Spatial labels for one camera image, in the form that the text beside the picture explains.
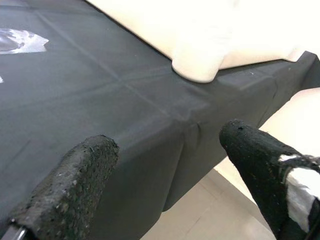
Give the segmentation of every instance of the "white pillow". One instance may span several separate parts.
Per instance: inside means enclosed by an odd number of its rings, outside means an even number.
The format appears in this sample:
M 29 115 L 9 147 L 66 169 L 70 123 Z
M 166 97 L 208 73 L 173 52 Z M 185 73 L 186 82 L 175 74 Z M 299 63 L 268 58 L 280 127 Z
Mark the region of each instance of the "white pillow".
M 288 23 L 279 19 L 287 11 L 275 14 L 278 2 L 87 1 L 172 59 L 177 73 L 199 83 L 211 82 L 219 69 L 277 59 L 295 62 L 303 53 L 286 31 Z

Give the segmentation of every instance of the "black foam pad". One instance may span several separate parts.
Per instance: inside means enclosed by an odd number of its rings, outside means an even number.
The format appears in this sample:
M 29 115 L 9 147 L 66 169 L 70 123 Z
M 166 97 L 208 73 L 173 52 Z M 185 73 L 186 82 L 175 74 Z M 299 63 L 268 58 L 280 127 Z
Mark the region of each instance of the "black foam pad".
M 301 154 L 238 119 L 225 124 L 219 138 L 275 237 L 304 239 L 306 233 L 288 216 L 287 187 L 283 181 L 286 169 L 278 164 L 281 155 Z
M 10 220 L 35 239 L 85 239 L 118 153 L 108 137 L 86 139 L 11 212 Z

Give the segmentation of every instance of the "table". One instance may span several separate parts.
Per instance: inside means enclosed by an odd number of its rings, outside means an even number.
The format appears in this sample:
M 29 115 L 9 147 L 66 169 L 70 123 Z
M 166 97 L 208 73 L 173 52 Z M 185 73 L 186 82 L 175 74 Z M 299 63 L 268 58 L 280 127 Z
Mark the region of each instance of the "table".
M 0 55 L 0 235 L 13 206 L 85 138 L 104 134 L 120 160 L 90 240 L 140 239 L 225 156 L 221 126 L 261 126 L 301 89 L 318 58 L 221 70 L 187 81 L 171 61 L 82 0 L 3 0 L 0 28 L 28 30 L 46 52 Z

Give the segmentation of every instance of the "clear plastic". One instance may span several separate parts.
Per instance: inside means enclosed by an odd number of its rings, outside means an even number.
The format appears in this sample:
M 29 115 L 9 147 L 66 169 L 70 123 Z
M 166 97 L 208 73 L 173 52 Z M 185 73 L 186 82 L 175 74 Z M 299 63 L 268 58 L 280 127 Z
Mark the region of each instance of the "clear plastic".
M 0 55 L 45 52 L 47 42 L 30 31 L 0 28 Z

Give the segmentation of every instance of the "tiled floor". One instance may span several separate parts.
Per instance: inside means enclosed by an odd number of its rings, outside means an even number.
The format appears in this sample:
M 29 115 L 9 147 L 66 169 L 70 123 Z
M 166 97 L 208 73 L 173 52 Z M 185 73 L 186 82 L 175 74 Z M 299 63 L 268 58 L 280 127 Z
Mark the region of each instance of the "tiled floor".
M 227 183 L 215 184 L 215 174 L 212 170 L 164 212 L 142 240 L 274 240 L 258 207 L 230 195 Z

